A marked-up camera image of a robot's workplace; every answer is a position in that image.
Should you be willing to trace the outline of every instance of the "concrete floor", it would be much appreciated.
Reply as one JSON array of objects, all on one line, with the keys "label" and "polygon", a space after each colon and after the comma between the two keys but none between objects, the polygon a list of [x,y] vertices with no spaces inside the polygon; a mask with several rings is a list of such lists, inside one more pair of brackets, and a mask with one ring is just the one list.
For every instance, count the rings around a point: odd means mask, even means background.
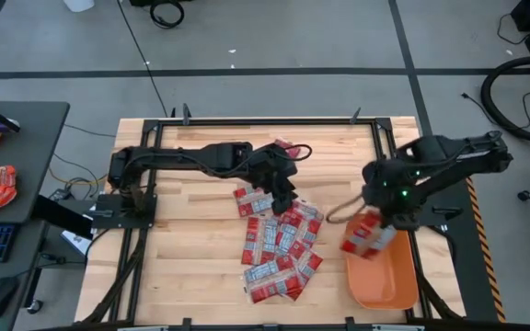
[{"label": "concrete floor", "polygon": [[[404,69],[392,18],[397,4],[410,56],[419,68],[491,68],[528,55],[524,45],[496,36],[498,18],[518,0],[195,0],[183,3],[186,18],[173,30],[156,28],[148,14],[124,3],[124,10],[153,70],[177,70],[156,78],[167,109],[183,102],[200,116],[361,116],[413,115],[422,118],[405,71],[399,74],[282,74],[218,76],[184,72],[242,68]],[[512,21],[501,32],[519,40]],[[0,79],[0,100],[61,100],[71,104],[67,123],[114,133],[119,118],[160,117],[162,109],[115,1],[97,0],[80,14],[61,0],[7,0],[0,13],[0,72],[130,71],[128,77]],[[463,137],[493,130],[470,101],[478,98],[483,76],[419,76],[434,133]],[[493,88],[499,107],[522,122],[522,94],[530,76],[504,76]],[[505,134],[514,155],[501,175],[475,176],[481,213],[490,241],[501,297],[509,322],[530,324],[530,201],[515,194],[530,189],[530,143]],[[106,173],[109,138],[65,129],[57,154]],[[87,176],[52,161],[61,177]],[[47,177],[49,194],[59,183]],[[43,272],[38,289],[45,308],[21,314],[16,330],[72,322],[81,271]],[[50,289],[63,294],[46,299]]]}]

